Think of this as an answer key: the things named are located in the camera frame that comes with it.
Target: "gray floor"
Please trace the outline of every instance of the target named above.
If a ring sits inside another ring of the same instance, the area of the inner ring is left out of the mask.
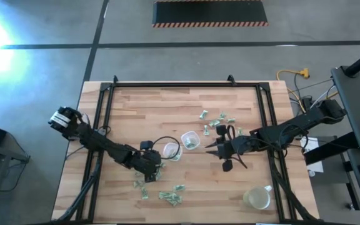
[[[264,0],[269,27],[153,29],[150,0],[110,0],[101,43],[186,41],[359,41],[360,0]],[[0,44],[92,43],[102,0],[0,0]],[[0,224],[50,219],[68,143],[47,121],[59,106],[76,107],[89,49],[0,50],[0,128],[31,155],[18,187],[0,194]],[[99,49],[90,80],[272,80],[280,69],[309,68],[300,88],[330,78],[330,69],[351,64],[360,46],[206,47]],[[293,75],[282,79],[294,89]],[[326,82],[301,91],[317,98]],[[343,135],[348,120],[318,126],[312,136]],[[11,187],[18,171],[7,177]],[[312,184],[319,213],[333,222],[360,222],[360,212],[342,208],[341,186]],[[329,190],[339,193],[328,197]]]

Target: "clear plastic cup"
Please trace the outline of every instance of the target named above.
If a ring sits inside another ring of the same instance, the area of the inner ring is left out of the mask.
[[[173,156],[176,153],[176,151],[178,150],[178,147],[179,147],[179,145],[176,143],[173,143],[173,142],[167,143],[163,148],[163,157],[170,158],[171,156]],[[183,149],[180,146],[179,153],[177,154],[177,156],[172,159],[169,159],[169,160],[179,161],[182,154],[183,154]]]
[[[266,209],[270,205],[270,191],[272,186],[266,187],[254,187],[250,191],[244,193],[242,200],[248,206],[252,206],[255,209]]]
[[[193,150],[199,146],[201,141],[199,140],[198,134],[195,131],[189,131],[181,136],[181,141],[184,147],[188,150]]]

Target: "yellow and black striped mat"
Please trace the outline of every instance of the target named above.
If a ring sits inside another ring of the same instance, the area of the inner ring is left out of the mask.
[[[268,26],[260,0],[179,0],[154,3],[154,28]]]

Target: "mug handle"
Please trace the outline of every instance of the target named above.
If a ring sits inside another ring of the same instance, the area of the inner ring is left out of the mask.
[[[266,189],[268,192],[272,191],[272,186],[268,185],[266,187],[264,187],[264,189]]]

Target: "wooden table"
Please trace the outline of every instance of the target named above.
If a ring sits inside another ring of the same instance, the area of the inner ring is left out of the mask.
[[[79,111],[95,115],[100,82],[85,82]],[[293,117],[284,81],[270,81],[278,123]],[[268,209],[258,211],[243,204],[243,194],[256,186],[271,185],[266,151],[242,156],[248,169],[234,161],[230,172],[222,171],[222,161],[206,154],[204,146],[218,136],[214,129],[204,136],[204,125],[224,111],[236,118],[235,127],[244,134],[261,127],[256,91],[252,87],[125,87],[114,90],[108,138],[117,143],[139,148],[145,140],[173,136],[180,140],[187,131],[196,131],[201,145],[192,151],[183,146],[178,162],[166,161],[162,178],[146,185],[149,199],[141,199],[141,190],[133,188],[135,170],[116,164],[106,153],[97,195],[95,223],[270,223],[278,222],[274,193]],[[208,110],[206,120],[199,119]],[[163,150],[169,140],[162,140],[155,149]],[[79,147],[69,145],[68,154]],[[58,218],[78,195],[83,178],[86,150],[73,154],[65,163],[52,218]],[[298,148],[289,148],[286,158],[292,190],[302,204],[318,217],[318,210],[306,165]],[[172,207],[158,198],[159,191],[171,191],[174,185],[185,184],[180,192],[183,203]],[[289,218],[286,198],[284,210]]]

